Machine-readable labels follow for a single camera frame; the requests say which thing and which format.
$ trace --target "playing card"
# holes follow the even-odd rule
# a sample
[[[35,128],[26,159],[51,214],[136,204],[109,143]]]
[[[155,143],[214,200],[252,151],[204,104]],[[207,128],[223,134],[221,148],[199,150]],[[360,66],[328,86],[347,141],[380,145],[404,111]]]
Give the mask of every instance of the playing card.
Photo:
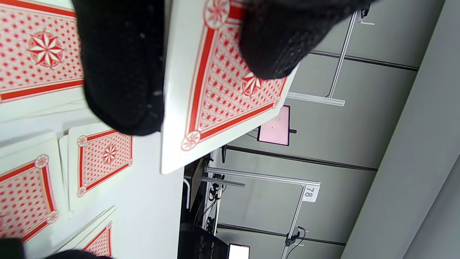
[[[0,237],[20,238],[34,257],[49,251],[68,218],[56,136],[0,158],[0,171]]]
[[[74,249],[80,242],[82,242],[91,232],[93,232],[109,215],[115,211],[114,206],[101,212],[97,215],[90,223],[85,225],[77,233],[75,233],[66,243],[60,247],[57,251],[62,252],[70,249]]]
[[[161,131],[164,174],[274,118],[284,103],[297,69],[266,81],[249,70],[238,48],[246,7],[235,0],[174,1]]]
[[[69,136],[59,139],[59,153],[61,155],[62,181],[67,205],[69,205]]]
[[[75,249],[81,249],[96,256],[116,257],[119,245],[115,213],[115,209],[109,211],[108,216],[104,216],[104,220]]]
[[[84,99],[72,10],[0,0],[0,20],[0,121]]]
[[[42,134],[42,135],[30,138],[30,139],[25,139],[25,140],[19,141],[17,143],[14,143],[12,145],[8,145],[6,147],[2,147],[2,148],[0,148],[0,158],[4,157],[4,156],[7,156],[7,155],[12,155],[12,154],[14,154],[16,152],[25,150],[25,149],[27,149],[29,147],[33,147],[33,146],[35,146],[37,144],[43,143],[43,142],[45,142],[47,140],[51,140],[51,139],[56,139],[56,134],[53,133],[53,132]]]
[[[83,209],[113,187],[133,164],[132,136],[103,123],[69,130],[70,209]]]
[[[86,100],[79,100],[79,101],[71,102],[71,103],[64,104],[58,107],[54,107],[51,109],[34,112],[34,113],[29,114],[28,117],[41,116],[41,115],[46,115],[46,114],[58,113],[58,112],[69,112],[69,111],[82,110],[82,109],[87,109],[87,108],[88,108],[88,104],[86,103]]]

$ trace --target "monitor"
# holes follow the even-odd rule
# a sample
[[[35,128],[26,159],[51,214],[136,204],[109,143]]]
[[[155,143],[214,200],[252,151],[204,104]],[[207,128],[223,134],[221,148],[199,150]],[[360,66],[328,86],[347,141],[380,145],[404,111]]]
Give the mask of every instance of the monitor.
[[[249,246],[230,243],[228,259],[249,259]]]
[[[276,117],[259,127],[257,141],[289,146],[291,107],[284,105]]]

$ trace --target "red card back pattern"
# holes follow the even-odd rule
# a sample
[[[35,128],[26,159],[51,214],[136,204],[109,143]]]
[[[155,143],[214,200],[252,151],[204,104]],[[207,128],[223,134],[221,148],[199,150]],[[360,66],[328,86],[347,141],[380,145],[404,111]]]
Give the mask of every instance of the red card back pattern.
[[[93,135],[82,135],[77,140],[78,197],[120,173],[133,163],[132,136],[114,129]]]
[[[90,252],[96,256],[112,257],[111,246],[111,227],[110,221],[105,228],[99,232],[84,248],[83,251]]]
[[[182,150],[276,108],[286,79],[257,78],[238,48],[246,4],[207,0]]]
[[[27,242],[58,219],[48,163],[43,154],[0,176],[0,238]]]
[[[9,102],[83,84],[75,13],[0,0],[0,100]]]

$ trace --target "wall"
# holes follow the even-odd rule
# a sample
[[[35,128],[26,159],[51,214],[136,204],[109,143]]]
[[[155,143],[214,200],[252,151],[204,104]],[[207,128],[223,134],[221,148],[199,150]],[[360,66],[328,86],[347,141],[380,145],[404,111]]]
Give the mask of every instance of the wall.
[[[459,156],[458,10],[445,2],[342,259],[402,258]]]
[[[460,159],[457,159],[404,259],[458,258]]]

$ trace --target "white table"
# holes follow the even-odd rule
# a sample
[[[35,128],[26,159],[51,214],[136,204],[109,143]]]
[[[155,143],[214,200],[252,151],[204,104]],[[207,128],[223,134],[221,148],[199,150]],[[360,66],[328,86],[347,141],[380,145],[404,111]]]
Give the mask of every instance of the white table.
[[[89,110],[78,110],[0,123],[0,146],[54,131],[61,137],[70,127],[97,122]],[[160,133],[134,137],[135,163],[123,183],[95,200],[85,213],[74,215],[51,242],[58,244],[102,210],[115,205],[122,248],[118,259],[176,259],[182,202],[183,168],[160,174]]]

